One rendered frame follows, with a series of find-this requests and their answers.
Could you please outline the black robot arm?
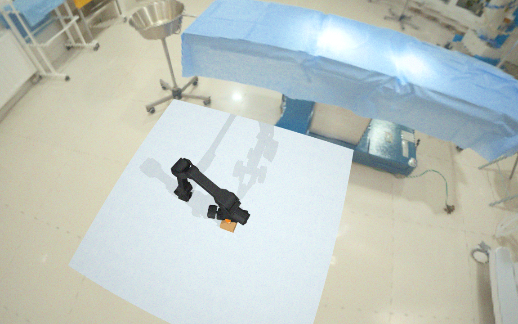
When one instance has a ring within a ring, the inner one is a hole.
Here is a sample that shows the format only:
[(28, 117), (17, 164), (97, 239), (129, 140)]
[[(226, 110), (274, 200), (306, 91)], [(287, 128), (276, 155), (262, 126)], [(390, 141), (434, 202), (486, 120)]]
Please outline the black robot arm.
[(188, 178), (192, 179), (214, 198), (224, 215), (232, 217), (239, 224), (246, 224), (250, 214), (239, 207), (241, 205), (239, 198), (228, 189), (222, 189), (214, 184), (189, 159), (180, 158), (170, 169), (178, 180), (178, 187), (174, 191), (178, 199), (188, 202), (192, 197), (191, 190), (193, 187)]

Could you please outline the tan wooden block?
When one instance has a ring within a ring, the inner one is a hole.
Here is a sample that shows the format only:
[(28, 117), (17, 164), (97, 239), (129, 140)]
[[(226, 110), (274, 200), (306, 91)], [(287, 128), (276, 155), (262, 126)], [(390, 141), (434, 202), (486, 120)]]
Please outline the tan wooden block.
[(234, 233), (234, 230), (236, 229), (237, 224), (238, 223), (232, 223), (232, 222), (230, 224), (228, 224), (228, 223), (226, 223), (226, 220), (222, 220), (220, 223), (220, 228)]

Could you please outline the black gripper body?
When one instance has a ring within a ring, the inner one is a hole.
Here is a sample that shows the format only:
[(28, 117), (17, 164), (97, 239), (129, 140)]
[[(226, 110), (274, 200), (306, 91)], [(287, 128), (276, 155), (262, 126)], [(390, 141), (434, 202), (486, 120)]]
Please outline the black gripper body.
[(224, 215), (222, 213), (221, 209), (220, 209), (220, 211), (217, 211), (217, 207), (218, 206), (216, 206), (216, 205), (209, 205), (208, 212), (207, 212), (207, 217), (209, 219), (215, 219), (215, 215), (216, 215), (216, 217), (219, 219), (232, 220), (232, 217)]

